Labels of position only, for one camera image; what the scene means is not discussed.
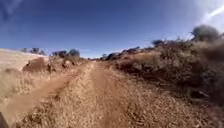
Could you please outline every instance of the dirt mound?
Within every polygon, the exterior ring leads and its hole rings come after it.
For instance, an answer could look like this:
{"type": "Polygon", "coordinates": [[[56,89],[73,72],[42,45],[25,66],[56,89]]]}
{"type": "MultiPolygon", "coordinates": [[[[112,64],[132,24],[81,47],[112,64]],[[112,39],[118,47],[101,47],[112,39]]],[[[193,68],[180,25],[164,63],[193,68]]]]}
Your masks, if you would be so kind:
{"type": "Polygon", "coordinates": [[[23,67],[23,71],[38,72],[48,70],[49,61],[44,57],[30,60],[26,66],[23,67]]]}

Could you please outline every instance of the dry grass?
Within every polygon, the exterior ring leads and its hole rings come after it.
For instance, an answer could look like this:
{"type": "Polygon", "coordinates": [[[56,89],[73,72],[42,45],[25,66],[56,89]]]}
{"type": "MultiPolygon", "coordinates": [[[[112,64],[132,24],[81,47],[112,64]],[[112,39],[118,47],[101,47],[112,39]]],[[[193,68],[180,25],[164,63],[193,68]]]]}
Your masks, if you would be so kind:
{"type": "Polygon", "coordinates": [[[0,106],[8,103],[15,95],[23,95],[39,88],[51,76],[46,72],[24,73],[16,69],[6,69],[0,72],[0,106]]]}
{"type": "Polygon", "coordinates": [[[22,70],[29,60],[44,57],[31,53],[22,53],[19,51],[0,49],[0,71],[6,68],[22,70]]]}
{"type": "Polygon", "coordinates": [[[178,93],[188,93],[189,89],[203,92],[212,102],[223,104],[224,54],[220,46],[224,45],[171,41],[150,53],[118,60],[117,67],[178,93]]]}
{"type": "Polygon", "coordinates": [[[90,77],[90,81],[93,83],[85,85],[74,81],[68,87],[42,99],[41,103],[16,126],[18,128],[218,127],[217,122],[208,117],[203,106],[183,102],[172,97],[169,92],[143,83],[136,84],[136,81],[129,81],[130,78],[124,77],[123,74],[102,71],[99,68],[94,70],[92,76],[94,77],[90,77]]]}

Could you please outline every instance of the ground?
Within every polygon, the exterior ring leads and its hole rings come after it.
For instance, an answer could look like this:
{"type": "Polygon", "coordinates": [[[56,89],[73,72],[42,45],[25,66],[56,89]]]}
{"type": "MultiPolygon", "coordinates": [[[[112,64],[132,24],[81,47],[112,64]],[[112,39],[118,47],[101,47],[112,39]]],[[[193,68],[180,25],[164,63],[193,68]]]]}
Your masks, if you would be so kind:
{"type": "Polygon", "coordinates": [[[102,62],[68,70],[1,108],[17,128],[210,128],[208,109],[173,97],[102,62]]]}

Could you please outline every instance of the dry shrub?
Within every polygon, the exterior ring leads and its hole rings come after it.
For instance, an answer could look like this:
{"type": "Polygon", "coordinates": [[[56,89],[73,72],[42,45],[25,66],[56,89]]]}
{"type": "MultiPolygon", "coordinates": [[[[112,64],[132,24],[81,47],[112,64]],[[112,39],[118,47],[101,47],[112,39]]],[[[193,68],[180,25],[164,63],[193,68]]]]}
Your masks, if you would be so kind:
{"type": "Polygon", "coordinates": [[[155,48],[152,54],[136,56],[119,63],[118,68],[151,82],[165,82],[166,85],[172,85],[169,89],[181,93],[196,89],[209,94],[215,101],[214,98],[223,97],[221,92],[224,91],[224,86],[220,81],[224,66],[220,61],[210,60],[205,51],[214,53],[217,49],[194,42],[168,42],[155,48]]]}

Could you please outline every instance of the vegetation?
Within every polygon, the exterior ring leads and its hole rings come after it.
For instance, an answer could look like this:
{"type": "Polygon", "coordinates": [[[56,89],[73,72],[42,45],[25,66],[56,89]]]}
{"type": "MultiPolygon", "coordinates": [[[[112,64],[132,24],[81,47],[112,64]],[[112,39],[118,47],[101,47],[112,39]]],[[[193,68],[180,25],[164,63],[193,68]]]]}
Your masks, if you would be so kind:
{"type": "Polygon", "coordinates": [[[208,25],[195,27],[192,34],[196,41],[213,42],[219,37],[219,32],[212,26],[208,25]]]}
{"type": "Polygon", "coordinates": [[[219,44],[210,43],[220,36],[209,26],[200,26],[193,31],[194,39],[199,40],[153,41],[155,47],[147,52],[141,49],[141,54],[128,60],[117,60],[117,68],[162,88],[224,105],[224,52],[221,50],[224,40],[219,44]]]}
{"type": "Polygon", "coordinates": [[[28,48],[23,48],[21,51],[25,52],[25,53],[29,52],[29,53],[33,53],[33,54],[46,55],[44,50],[40,50],[40,48],[32,48],[30,51],[28,50],[28,48]]]}

